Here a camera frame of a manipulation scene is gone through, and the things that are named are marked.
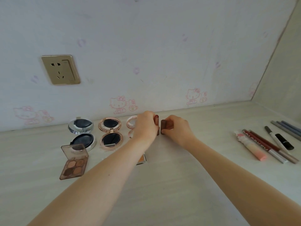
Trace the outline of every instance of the white pen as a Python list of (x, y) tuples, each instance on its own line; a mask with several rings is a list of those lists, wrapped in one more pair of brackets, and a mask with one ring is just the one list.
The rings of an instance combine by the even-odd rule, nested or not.
[(273, 138), (273, 140), (277, 143), (277, 145), (284, 150), (286, 153), (290, 154), (288, 150), (285, 148), (285, 146), (280, 142), (280, 140), (275, 136), (275, 134), (272, 132), (272, 130), (268, 127), (265, 126), (264, 129), (270, 134), (270, 136)]

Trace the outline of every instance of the forearm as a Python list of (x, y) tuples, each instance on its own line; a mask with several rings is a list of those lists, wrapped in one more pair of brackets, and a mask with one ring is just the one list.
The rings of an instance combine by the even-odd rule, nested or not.
[(28, 226), (102, 225), (149, 145), (147, 140), (129, 140), (64, 190)]
[(185, 144), (251, 226), (301, 225), (301, 207), (196, 138)]

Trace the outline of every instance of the pink lip gloss tube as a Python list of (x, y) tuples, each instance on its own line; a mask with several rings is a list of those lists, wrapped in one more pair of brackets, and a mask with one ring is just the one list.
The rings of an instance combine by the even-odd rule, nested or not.
[(238, 141), (243, 143), (245, 147), (260, 161), (265, 161), (267, 156), (265, 153), (261, 151), (257, 144), (255, 144), (252, 140), (246, 137), (244, 134), (240, 133), (239, 131), (234, 132), (237, 136)]

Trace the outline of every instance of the person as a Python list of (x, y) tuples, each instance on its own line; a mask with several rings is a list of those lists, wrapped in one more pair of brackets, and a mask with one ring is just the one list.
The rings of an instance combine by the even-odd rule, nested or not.
[[(102, 225), (131, 171), (155, 140), (159, 127), (153, 117), (151, 111), (139, 114), (133, 138), (77, 179), (28, 226)], [(301, 225), (297, 203), (198, 140), (188, 121), (174, 115), (166, 120), (162, 132), (201, 163), (251, 226)]]

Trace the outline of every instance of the gold wall socket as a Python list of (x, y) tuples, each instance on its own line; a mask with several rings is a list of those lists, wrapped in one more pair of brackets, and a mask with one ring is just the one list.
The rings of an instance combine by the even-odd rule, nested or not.
[(80, 84), (71, 55), (42, 56), (42, 61), (53, 85)]

